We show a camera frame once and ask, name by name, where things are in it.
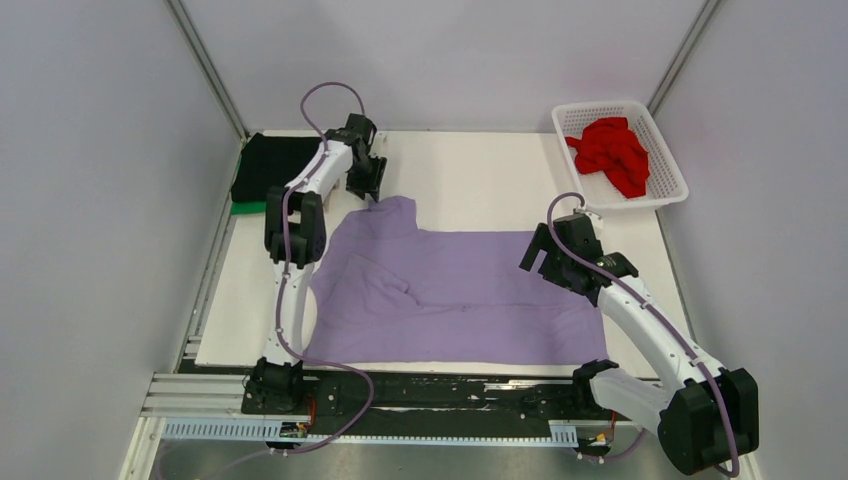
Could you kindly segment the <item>purple t shirt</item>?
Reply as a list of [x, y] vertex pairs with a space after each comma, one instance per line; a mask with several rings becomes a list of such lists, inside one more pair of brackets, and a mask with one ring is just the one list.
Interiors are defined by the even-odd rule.
[[531, 238], [424, 230], [402, 196], [347, 214], [310, 282], [317, 317], [307, 354], [345, 364], [606, 358], [600, 311], [520, 268]]

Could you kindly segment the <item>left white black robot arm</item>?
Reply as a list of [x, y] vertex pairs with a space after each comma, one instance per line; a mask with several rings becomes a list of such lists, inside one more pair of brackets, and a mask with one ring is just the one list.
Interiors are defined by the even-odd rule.
[[329, 240], [324, 206], [338, 183], [361, 200], [379, 201], [387, 160], [371, 153], [376, 135], [367, 116], [349, 114], [343, 127], [322, 133], [301, 173], [267, 194], [263, 241], [277, 297], [266, 345], [245, 385], [245, 414], [292, 414], [305, 403], [303, 324], [313, 272]]

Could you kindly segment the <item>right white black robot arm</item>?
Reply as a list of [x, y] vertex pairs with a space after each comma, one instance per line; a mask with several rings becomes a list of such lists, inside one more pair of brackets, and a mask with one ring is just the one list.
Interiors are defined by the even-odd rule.
[[612, 360], [573, 372], [571, 403], [584, 417], [612, 410], [656, 436], [682, 474], [728, 464], [760, 445], [759, 388], [744, 368], [730, 370], [667, 318], [637, 268], [604, 253], [588, 215], [539, 224], [519, 264], [525, 271], [585, 297], [637, 347], [660, 383], [648, 384]]

